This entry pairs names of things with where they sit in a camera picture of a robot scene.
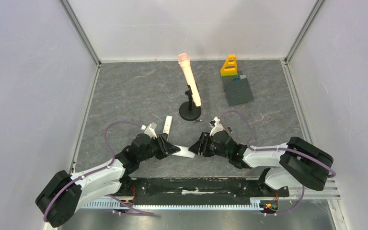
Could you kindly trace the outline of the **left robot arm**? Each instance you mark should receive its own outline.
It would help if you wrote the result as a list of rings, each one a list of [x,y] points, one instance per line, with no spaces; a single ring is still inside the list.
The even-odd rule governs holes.
[[[161,135],[154,138],[138,134],[129,146],[104,164],[72,174],[65,170],[57,172],[35,204],[43,213],[44,222],[59,227],[87,203],[115,193],[127,195],[131,191],[129,175],[142,161],[153,157],[161,160],[172,154],[193,157],[187,147],[173,145]]]

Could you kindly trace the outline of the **white remote control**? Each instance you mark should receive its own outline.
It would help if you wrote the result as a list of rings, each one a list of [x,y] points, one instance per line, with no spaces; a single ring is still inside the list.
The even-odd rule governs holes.
[[[194,158],[195,153],[191,152],[188,147],[184,146],[177,146],[180,150],[178,152],[173,153],[173,156],[180,156],[180,157],[186,157],[186,158]]]

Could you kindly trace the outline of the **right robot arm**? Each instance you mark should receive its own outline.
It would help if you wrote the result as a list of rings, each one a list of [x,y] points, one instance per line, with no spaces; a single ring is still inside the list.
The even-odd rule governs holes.
[[[333,157],[299,137],[277,146],[256,147],[239,144],[226,131],[202,133],[189,151],[204,157],[221,156],[238,169],[265,167],[258,191],[271,195],[285,186],[302,185],[322,191],[328,178],[335,176]]]

